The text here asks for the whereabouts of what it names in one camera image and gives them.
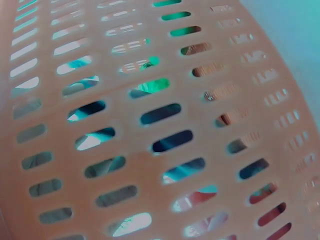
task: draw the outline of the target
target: perforated plastic surface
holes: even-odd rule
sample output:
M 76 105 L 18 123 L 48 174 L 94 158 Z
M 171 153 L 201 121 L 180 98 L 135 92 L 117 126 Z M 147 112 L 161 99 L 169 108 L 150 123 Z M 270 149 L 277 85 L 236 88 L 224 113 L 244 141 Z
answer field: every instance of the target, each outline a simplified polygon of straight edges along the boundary
M 236 0 L 153 3 L 1 2 L 1 239 L 318 240 L 319 136 L 277 50 Z M 170 85 L 136 92 L 154 80 Z M 164 182 L 199 158 L 203 171 Z M 120 234 L 138 214 L 151 224 Z

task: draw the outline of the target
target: oblong slot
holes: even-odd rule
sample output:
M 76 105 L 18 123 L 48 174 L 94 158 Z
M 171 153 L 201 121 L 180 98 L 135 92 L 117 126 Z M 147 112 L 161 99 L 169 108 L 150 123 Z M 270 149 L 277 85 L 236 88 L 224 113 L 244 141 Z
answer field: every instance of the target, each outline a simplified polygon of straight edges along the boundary
M 161 19 L 163 21 L 170 21 L 170 20 L 175 20 L 175 19 L 181 19 L 185 17 L 189 17 L 191 15 L 190 12 L 188 11 L 181 11 L 181 12 L 175 12 L 167 15 L 161 16 Z
M 123 168 L 125 164 L 125 157 L 117 156 L 88 166 L 84 176 L 88 179 L 98 178 Z
M 22 144 L 41 136 L 46 131 L 47 131 L 46 125 L 39 124 L 37 126 L 30 127 L 27 130 L 19 132 L 18 135 L 16 136 L 16 141 L 18 144 Z
M 142 26 L 142 22 L 133 22 L 127 25 L 118 26 L 118 27 L 107 30 L 105 32 L 105 36 L 112 37 L 119 34 L 136 31 L 141 26 Z
M 133 186 L 133 185 L 126 186 L 116 191 L 112 191 L 112 192 L 100 195 L 95 200 L 95 204 L 99 208 L 106 208 L 111 205 L 115 205 L 125 200 L 131 199 L 135 197 L 137 193 L 138 193 L 138 189 L 136 186 Z
M 148 212 L 139 213 L 127 217 L 123 222 L 115 222 L 106 228 L 105 234 L 112 237 L 120 237 L 149 227 L 152 217 Z
M 84 236 L 82 235 L 70 235 L 70 236 L 64 236 L 55 238 L 54 240 L 86 240 Z
M 24 48 L 20 49 L 19 51 L 16 51 L 15 53 L 13 53 L 10 57 L 10 60 L 15 60 L 25 54 L 27 54 L 28 52 L 32 51 L 33 49 L 35 49 L 37 47 L 37 43 L 31 43 L 28 46 L 25 46 Z
M 185 178 L 191 177 L 195 174 L 202 172 L 203 169 L 205 169 L 205 166 L 206 166 L 205 160 L 202 157 L 199 157 L 169 169 L 163 174 L 163 176 L 169 177 L 173 181 L 178 182 Z M 164 178 L 164 183 L 172 184 L 173 182 L 165 181 L 165 178 Z
M 33 169 L 44 164 L 47 164 L 53 160 L 53 154 L 50 151 L 40 152 L 36 155 L 26 157 L 22 160 L 22 168 L 24 170 Z
M 40 99 L 29 101 L 27 104 L 17 106 L 13 110 L 13 119 L 23 118 L 34 111 L 41 108 L 42 102 Z
M 39 77 L 34 77 L 28 81 L 25 81 L 24 83 L 16 86 L 11 90 L 11 97 L 16 98 L 18 96 L 21 96 L 25 93 L 28 93 L 30 90 L 34 89 L 36 86 L 38 86 L 40 82 Z
M 55 224 L 57 222 L 66 221 L 72 216 L 73 211 L 71 207 L 63 207 L 40 214 L 39 220 L 42 224 Z
M 72 18 L 76 18 L 76 17 L 79 17 L 83 14 L 84 12 L 82 10 L 77 10 L 77 11 L 73 11 L 71 13 L 68 13 L 62 17 L 59 17 L 59 18 L 56 18 L 54 20 L 51 21 L 51 25 L 57 25 L 57 24 L 60 24 L 60 23 L 63 23 L 69 19 L 72 19 Z
M 71 26 L 71 27 L 68 27 L 68 28 L 65 28 L 65 29 L 62 29 L 62 30 L 59 30 L 57 32 L 55 32 L 53 35 L 52 35 L 52 39 L 53 40 L 56 40 L 58 38 L 61 38 L 63 36 L 66 36 L 70 33 L 74 33 L 76 31 L 78 31 L 79 29 L 83 28 L 85 26 L 85 24 L 83 23 L 80 23 L 80 24 L 76 24 L 74 26 Z
M 63 5 L 59 6 L 59 7 L 56 7 L 53 10 L 51 10 L 51 13 L 55 14 L 57 12 L 60 12 L 61 10 L 65 10 L 67 8 L 71 8 L 71 7 L 73 7 L 73 6 L 77 5 L 77 4 L 78 4 L 78 1 L 76 1 L 76 0 L 68 2 L 68 3 L 65 3 L 65 4 L 63 4 Z
M 111 7 L 111 6 L 115 6 L 115 5 L 118 5 L 118 4 L 123 4 L 125 3 L 127 0 L 107 0 L 107 1 L 104 1 L 102 3 L 100 3 L 97 8 L 98 9 L 104 9 L 104 8 L 107 8 L 107 7 Z
M 267 167 L 269 167 L 269 163 L 264 158 L 261 158 L 241 169 L 239 172 L 239 177 L 242 180 L 249 179 L 262 172 Z
M 258 225 L 263 227 L 282 214 L 287 208 L 285 202 L 280 203 L 278 206 L 267 212 L 265 215 L 259 218 Z
M 108 142 L 115 135 L 116 135 L 116 131 L 113 127 L 107 127 L 107 128 L 100 129 L 98 131 L 87 133 L 87 134 L 79 137 L 75 141 L 75 148 L 78 151 L 84 151 L 87 149 L 91 149 L 91 148 L 96 147 L 102 143 Z
M 76 108 L 69 112 L 67 120 L 69 122 L 76 122 L 87 117 L 99 113 L 106 108 L 106 103 L 104 101 L 95 101 L 79 108 Z
M 137 39 L 135 41 L 127 42 L 121 45 L 117 45 L 111 49 L 113 54 L 124 54 L 149 44 L 150 40 L 147 38 Z
M 29 69 L 33 68 L 35 65 L 37 65 L 38 63 L 38 59 L 37 58 L 34 58 L 30 61 L 27 61 L 26 63 L 16 67 L 15 69 L 13 69 L 11 72 L 10 72 L 10 77 L 16 77 L 26 71 L 28 71 Z
M 69 97 L 73 94 L 76 94 L 78 92 L 84 91 L 86 89 L 90 89 L 94 86 L 96 86 L 99 82 L 98 76 L 89 76 L 87 78 L 84 78 L 80 81 L 76 81 L 66 87 L 62 90 L 62 95 L 64 97 Z
M 33 4 L 37 3 L 37 2 L 38 2 L 38 0 L 30 1 L 30 2 L 26 3 L 25 5 L 22 5 L 22 6 L 18 7 L 17 12 L 20 12 L 21 10 L 26 9 L 27 7 L 33 5 Z
M 211 62 L 207 63 L 201 66 L 198 66 L 192 70 L 192 75 L 199 78 L 202 76 L 207 76 L 210 74 L 214 74 L 217 72 L 221 72 L 226 68 L 225 65 L 219 63 L 219 62 Z
M 206 234 L 207 232 L 214 231 L 220 228 L 222 225 L 226 223 L 227 220 L 228 214 L 224 211 L 221 211 L 213 216 L 207 217 L 190 226 L 187 226 L 183 232 L 186 237 L 195 237 L 193 230 L 195 229 L 198 230 L 198 234 L 196 236 L 201 236 Z
M 160 78 L 153 81 L 144 82 L 129 92 L 132 99 L 138 99 L 149 94 L 161 92 L 170 86 L 170 81 L 167 78 Z
M 136 11 L 135 8 L 131 8 L 131 9 L 124 9 L 122 11 L 116 11 L 116 12 L 112 12 L 112 13 L 109 13 L 107 14 L 106 16 L 103 16 L 101 18 L 101 21 L 104 22 L 104 21 L 109 21 L 109 20 L 113 20 L 115 18 L 118 18 L 118 17 L 122 17 L 122 18 L 125 18 L 127 17 L 129 14 L 132 14 Z
M 89 65 L 92 63 L 92 57 L 87 55 L 87 56 L 83 56 L 81 58 L 78 58 L 74 61 L 62 64 L 60 66 L 58 66 L 58 68 L 56 69 L 56 73 L 58 75 L 63 75 L 63 74 L 67 74 L 70 73 L 76 69 L 79 68 L 83 68 L 86 65 Z
M 268 237 L 266 240 L 279 240 L 281 239 L 285 234 L 287 234 L 291 230 L 292 224 L 291 222 L 287 223 L 283 227 L 281 227 L 278 231 L 276 231 L 274 234 L 272 234 L 270 237 Z
M 78 49 L 80 48 L 82 45 L 86 44 L 87 43 L 87 38 L 82 38 L 80 40 L 77 40 L 77 41 L 72 41 L 72 42 L 69 42 L 65 45 L 62 45 L 62 46 L 59 46 L 57 47 L 54 52 L 53 52 L 53 55 L 62 55 L 62 54 L 66 54 L 72 50 L 75 50 L 75 49 Z
M 29 188 L 29 194 L 31 197 L 41 197 L 47 194 L 54 193 L 62 188 L 62 182 L 59 179 L 51 179 L 40 182 Z
M 277 191 L 277 185 L 268 183 L 249 197 L 250 204 L 257 204 Z
M 178 4 L 181 3 L 182 0 L 165 0 L 165 1 L 158 1 L 153 3 L 154 7 L 163 7 L 163 6 L 167 6 L 167 5 L 172 5 L 172 4 Z
M 183 27 L 183 28 L 178 28 L 178 29 L 172 30 L 170 32 L 170 35 L 172 37 L 181 37 L 181 36 L 188 35 L 188 34 L 194 34 L 194 33 L 200 32 L 200 31 L 201 31 L 201 27 L 199 27 L 199 26 L 188 26 L 188 27 Z
M 161 120 L 167 119 L 169 117 L 172 117 L 180 112 L 180 104 L 172 103 L 143 114 L 140 118 L 140 122 L 143 125 L 150 125 Z
M 184 130 L 156 141 L 152 145 L 154 153 L 163 153 L 190 142 L 194 138 L 192 131 Z
M 249 116 L 247 108 L 237 108 L 220 115 L 214 120 L 215 126 L 223 128 L 228 125 L 237 124 Z
M 16 33 L 18 31 L 20 31 L 21 29 L 24 29 L 32 24 L 34 24 L 36 21 L 38 20 L 38 17 L 35 16 L 33 18 L 31 18 L 30 20 L 20 24 L 19 26 L 16 26 L 14 29 L 13 29 L 13 32 Z
M 209 51 L 212 49 L 212 45 L 208 42 L 202 42 L 195 45 L 190 45 L 181 48 L 180 52 L 182 55 L 194 55 L 198 53 L 202 53 L 205 51 Z
M 39 9 L 38 7 L 35 7 L 35 8 L 33 8 L 33 9 L 27 11 L 26 13 L 17 16 L 17 17 L 15 18 L 15 21 L 19 21 L 19 20 L 25 18 L 26 16 L 29 16 L 30 14 L 35 13 L 38 9 Z
M 217 187 L 215 185 L 208 185 L 203 189 L 211 189 L 211 193 L 202 193 L 199 191 L 192 192 L 183 196 L 175 201 L 172 205 L 172 210 L 174 212 L 185 212 L 188 211 L 206 201 L 214 198 L 217 195 Z
M 123 65 L 120 69 L 120 73 L 133 74 L 146 69 L 152 69 L 160 63 L 160 59 L 157 56 L 151 56 L 147 59 L 141 59 L 136 62 L 131 62 Z
M 31 31 L 28 31 L 27 33 L 15 38 L 14 40 L 12 40 L 11 45 L 14 46 L 14 45 L 22 42 L 23 40 L 26 40 L 26 39 L 30 38 L 31 36 L 35 35 L 37 32 L 38 32 L 38 29 L 34 28 Z

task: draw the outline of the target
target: ventilation hole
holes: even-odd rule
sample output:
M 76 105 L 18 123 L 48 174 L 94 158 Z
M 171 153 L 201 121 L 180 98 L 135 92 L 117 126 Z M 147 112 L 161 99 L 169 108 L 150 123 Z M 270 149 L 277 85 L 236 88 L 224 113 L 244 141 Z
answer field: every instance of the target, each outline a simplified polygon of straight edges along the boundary
M 188 11 L 181 11 L 181 12 L 171 13 L 171 14 L 168 14 L 168 15 L 163 15 L 161 17 L 161 19 L 164 20 L 164 21 L 170 21 L 170 20 L 189 17 L 190 15 L 191 15 L 191 13 L 188 12 Z
M 17 9 L 17 11 L 20 12 L 21 10 L 26 9 L 27 7 L 33 5 L 33 4 L 37 3 L 37 2 L 38 2 L 38 0 L 30 1 L 30 2 L 28 2 L 27 4 L 19 7 L 19 8 Z
M 118 204 L 122 201 L 133 198 L 137 195 L 138 189 L 136 186 L 130 185 L 118 189 L 116 191 L 109 192 L 107 194 L 100 195 L 96 200 L 95 204 L 99 208 L 106 208 L 114 204 Z
M 123 4 L 125 2 L 126 2 L 126 0 L 107 0 L 107 1 L 104 1 L 104 2 L 100 3 L 97 6 L 97 8 L 98 9 L 104 9 L 104 8 L 111 7 L 111 6 L 114 6 L 114 5 Z
M 67 15 L 64 15 L 62 17 L 59 17 L 57 19 L 54 19 L 51 21 L 51 25 L 57 25 L 57 24 L 60 24 L 60 23 L 63 23 L 69 19 L 72 19 L 72 18 L 76 18 L 76 17 L 79 17 L 80 15 L 82 15 L 84 12 L 82 10 L 77 10 L 77 11 L 74 11 L 74 12 L 71 12 L 71 13 L 68 13 Z
M 278 217 L 280 214 L 282 214 L 285 211 L 286 207 L 287 207 L 287 205 L 284 202 L 279 204 L 278 206 L 273 208 L 271 211 L 269 211 L 268 213 L 266 213 L 265 215 L 260 217 L 258 220 L 258 225 L 260 227 L 267 225 L 272 220 L 274 220 L 276 217 Z
M 61 10 L 65 10 L 65 9 L 70 8 L 70 7 L 72 7 L 72 6 L 75 6 L 75 5 L 77 5 L 77 4 L 78 4 L 78 1 L 68 2 L 68 3 L 66 3 L 66 4 L 63 4 L 63 5 L 59 6 L 59 7 L 51 10 L 51 13 L 52 13 L 52 14 L 55 14 L 55 13 L 61 11 Z
M 40 109 L 41 106 L 42 106 L 41 100 L 35 99 L 25 105 L 15 107 L 13 110 L 13 119 L 22 118 L 22 117 Z
M 28 46 L 20 49 L 19 51 L 16 51 L 15 53 L 13 53 L 13 54 L 11 55 L 10 60 L 11 60 L 11 61 L 12 61 L 12 60 L 15 60 L 15 59 L 23 56 L 24 54 L 29 53 L 30 51 L 32 51 L 32 50 L 35 49 L 36 47 L 37 47 L 37 43 L 34 42 L 34 43 L 32 43 L 32 44 L 30 44 L 30 45 L 28 45 Z
M 273 81 L 279 77 L 279 73 L 273 68 L 265 70 L 264 72 L 258 72 L 252 76 L 252 81 L 256 85 L 262 85 L 267 82 Z
M 60 47 L 57 47 L 55 50 L 54 50 L 54 55 L 61 55 L 61 54 L 65 54 L 65 53 L 68 53 L 72 50 L 75 50 L 75 49 L 78 49 L 80 48 L 82 45 L 86 44 L 87 43 L 87 38 L 82 38 L 78 41 L 72 41 L 72 42 L 69 42 L 65 45 L 62 45 Z
M 184 130 L 178 132 L 174 135 L 163 138 L 159 141 L 156 141 L 152 145 L 152 150 L 154 153 L 163 153 L 168 150 L 179 147 L 180 145 L 190 142 L 194 138 L 192 131 Z
M 120 237 L 149 227 L 152 217 L 149 213 L 139 213 L 126 218 L 122 223 L 115 222 L 108 226 L 106 235 Z
M 37 21 L 37 19 L 38 19 L 38 17 L 35 16 L 34 18 L 22 23 L 21 25 L 15 27 L 13 29 L 13 32 L 16 33 L 18 31 L 20 31 L 21 29 L 24 29 L 25 27 L 30 26 L 31 24 L 34 24 Z
M 81 92 L 83 90 L 92 88 L 96 86 L 99 82 L 99 77 L 98 76 L 90 76 L 87 78 L 84 78 L 80 81 L 76 81 L 66 87 L 63 88 L 62 90 L 62 95 L 64 97 L 69 97 L 73 94 L 76 94 L 78 92 Z
M 123 156 L 117 156 L 88 166 L 84 175 L 88 179 L 98 178 L 121 169 L 125 164 L 126 159 Z
M 77 60 L 58 66 L 58 68 L 56 69 L 56 73 L 59 75 L 67 74 L 76 69 L 85 67 L 86 65 L 89 65 L 91 63 L 92 63 L 91 56 L 83 56 Z
M 70 219 L 72 215 L 73 211 L 70 207 L 63 207 L 40 214 L 39 220 L 42 224 L 55 224 Z
M 106 108 L 104 101 L 95 101 L 87 105 L 81 106 L 77 109 L 74 109 L 68 114 L 68 121 L 75 122 L 86 119 L 87 117 L 99 113 Z
M 188 34 L 197 33 L 200 31 L 201 31 L 201 27 L 199 27 L 199 26 L 188 26 L 188 27 L 183 27 L 183 28 L 179 28 L 176 30 L 172 30 L 170 32 L 170 35 L 172 37 L 180 37 L 180 36 L 184 36 L 184 35 L 188 35 Z
M 168 79 L 160 78 L 140 84 L 129 92 L 129 96 L 133 99 L 138 99 L 149 94 L 161 92 L 169 86 L 170 81 Z
M 62 188 L 62 182 L 59 179 L 51 179 L 35 184 L 29 188 L 30 196 L 33 198 L 41 197 Z
M 49 163 L 53 160 L 53 154 L 50 151 L 40 152 L 36 155 L 26 157 L 21 165 L 24 170 L 36 168 L 38 166 Z
M 13 69 L 11 72 L 10 72 L 10 77 L 15 77 L 15 76 L 18 76 L 19 74 L 22 74 L 24 72 L 26 72 L 27 70 L 33 68 L 35 65 L 37 65 L 38 63 L 38 58 L 34 58 L 30 61 L 27 61 L 26 63 L 18 66 L 17 68 Z
M 201 52 L 205 52 L 208 50 L 211 50 L 212 46 L 208 42 L 202 42 L 195 45 L 186 46 L 184 48 L 181 48 L 180 52 L 182 55 L 193 55 Z
M 280 228 L 278 231 L 276 231 L 274 234 L 272 234 L 270 237 L 268 237 L 266 240 L 279 240 L 281 239 L 286 233 L 288 233 L 291 230 L 292 224 L 289 222 L 286 225 L 284 225 L 282 228 Z
M 34 78 L 32 78 L 28 81 L 25 81 L 24 83 L 16 86 L 15 88 L 13 88 L 11 90 L 11 97 L 16 98 L 18 96 L 21 96 L 25 93 L 30 92 L 30 90 L 32 90 L 33 88 L 38 86 L 39 81 L 40 81 L 39 77 L 34 77 Z
M 31 31 L 28 31 L 27 33 L 15 38 L 13 41 L 12 41 L 12 46 L 22 42 L 23 40 L 26 40 L 30 37 L 32 37 L 33 35 L 35 35 L 36 33 L 38 32 L 38 29 L 37 28 L 34 28 L 32 29 Z
M 110 21 L 110 20 L 113 20 L 114 18 L 117 18 L 117 17 L 125 18 L 125 17 L 128 17 L 126 15 L 129 15 L 129 14 L 132 14 L 132 13 L 135 13 L 135 12 L 136 12 L 135 8 L 112 12 L 112 13 L 107 14 L 106 16 L 103 16 L 101 18 L 101 21 L 102 22 Z
M 302 160 L 300 160 L 295 166 L 294 166 L 294 173 L 300 174 L 303 171 L 305 171 L 307 168 L 311 167 L 317 160 L 316 154 L 314 152 L 308 154 L 305 156 Z
M 33 8 L 33 9 L 27 11 L 26 13 L 24 13 L 24 14 L 22 14 L 22 15 L 20 15 L 20 16 L 17 16 L 17 17 L 15 18 L 15 21 L 19 21 L 19 20 L 25 18 L 26 16 L 29 16 L 29 15 L 35 13 L 37 10 L 38 10 L 38 7 L 35 7 L 35 8 Z
M 46 132 L 47 128 L 44 124 L 39 124 L 28 128 L 27 130 L 21 131 L 16 136 L 16 141 L 18 144 L 25 143 L 32 139 L 35 139 Z
M 86 239 L 82 235 L 70 235 L 70 236 L 55 238 L 54 240 L 86 240 Z
M 171 184 L 173 182 L 168 182 L 165 177 L 169 177 L 175 182 L 181 181 L 185 178 L 191 177 L 194 174 L 200 173 L 206 166 L 206 162 L 203 158 L 196 158 L 194 160 L 188 161 L 184 164 L 171 168 L 163 174 L 163 181 L 165 184 Z
M 181 3 L 182 0 L 166 0 L 166 1 L 158 1 L 153 3 L 154 7 L 163 7 L 167 5 L 172 5 L 172 4 L 178 4 Z
M 191 208 L 194 208 L 212 199 L 217 195 L 217 192 L 218 192 L 217 187 L 215 185 L 208 185 L 203 189 L 210 190 L 211 193 L 203 193 L 203 192 L 195 191 L 191 194 L 183 196 L 179 198 L 177 201 L 175 201 L 175 203 L 172 206 L 173 211 L 178 213 L 188 211 Z
M 239 177 L 242 180 L 249 179 L 262 172 L 267 167 L 269 167 L 269 163 L 265 159 L 261 158 L 241 169 L 239 172 Z
M 225 13 L 230 12 L 233 10 L 233 8 L 229 5 L 220 5 L 220 6 L 212 6 L 210 9 L 215 13 Z
M 218 22 L 218 26 L 222 29 L 238 27 L 242 24 L 242 21 L 239 18 L 236 19 L 227 19 Z
M 184 229 L 184 235 L 186 237 L 195 237 L 206 234 L 207 232 L 214 231 L 221 227 L 228 220 L 228 214 L 226 212 L 218 212 L 217 214 L 205 218 L 201 221 L 194 223 L 193 225 L 187 226 Z
M 248 44 L 254 40 L 254 36 L 250 33 L 242 33 L 229 38 L 231 44 Z
M 141 48 L 144 45 L 148 45 L 150 40 L 147 38 L 141 38 L 136 41 L 127 42 L 125 44 L 121 44 L 112 48 L 111 52 L 113 54 L 124 54 L 138 48 Z
M 250 196 L 250 204 L 257 204 L 261 202 L 262 200 L 273 194 L 277 189 L 278 187 L 273 183 L 265 185 Z
M 148 59 L 142 59 L 136 62 L 131 62 L 123 65 L 119 71 L 124 74 L 133 74 L 148 68 L 153 68 L 160 63 L 160 59 L 157 56 L 151 56 Z
M 211 62 L 211 63 L 194 68 L 192 70 L 192 75 L 199 78 L 202 76 L 207 76 L 210 74 L 221 72 L 225 68 L 226 67 L 221 63 Z
M 233 109 L 227 113 L 220 115 L 215 121 L 215 126 L 218 128 L 223 128 L 228 125 L 237 124 L 243 119 L 249 116 L 249 110 L 247 108 L 237 108 Z
M 87 133 L 75 141 L 75 148 L 78 151 L 84 151 L 96 147 L 102 143 L 108 142 L 116 135 L 113 127 L 107 127 L 98 131 Z
M 85 26 L 85 24 L 83 23 L 80 23 L 80 24 L 77 24 L 77 25 L 74 25 L 74 26 L 71 26 L 71 27 L 68 27 L 68 28 L 65 28 L 65 29 L 62 29 L 60 31 L 57 31 L 55 32 L 53 35 L 52 35 L 52 39 L 53 40 L 56 40 L 58 38 L 61 38 L 63 36 L 66 36 L 70 33 L 73 33 L 73 32 L 76 32 L 78 31 L 79 29 L 83 28 Z
M 124 34 L 124 33 L 135 31 L 135 30 L 137 30 L 137 28 L 139 28 L 141 26 L 142 26 L 141 22 L 135 22 L 135 23 L 131 23 L 129 25 L 123 25 L 123 26 L 109 29 L 108 31 L 105 32 L 105 35 L 107 37 L 112 37 L 112 36 L 116 36 L 119 34 Z
M 143 125 L 150 125 L 166 118 L 172 117 L 180 112 L 180 104 L 172 103 L 143 114 L 140 118 L 140 121 Z
M 294 124 L 300 119 L 298 111 L 290 111 L 286 115 L 282 115 L 278 120 L 274 121 L 274 125 L 278 129 L 284 129 Z
M 309 134 L 304 131 L 300 134 L 297 134 L 294 137 L 291 137 L 287 143 L 284 145 L 284 148 L 289 151 L 297 151 L 309 140 Z

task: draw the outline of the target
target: laundry basket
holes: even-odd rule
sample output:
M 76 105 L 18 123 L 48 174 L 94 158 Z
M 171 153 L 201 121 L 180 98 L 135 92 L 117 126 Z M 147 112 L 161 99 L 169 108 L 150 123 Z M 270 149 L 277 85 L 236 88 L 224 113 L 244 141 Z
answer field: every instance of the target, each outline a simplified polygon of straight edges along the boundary
M 0 239 L 319 240 L 314 5 L 1 0 Z

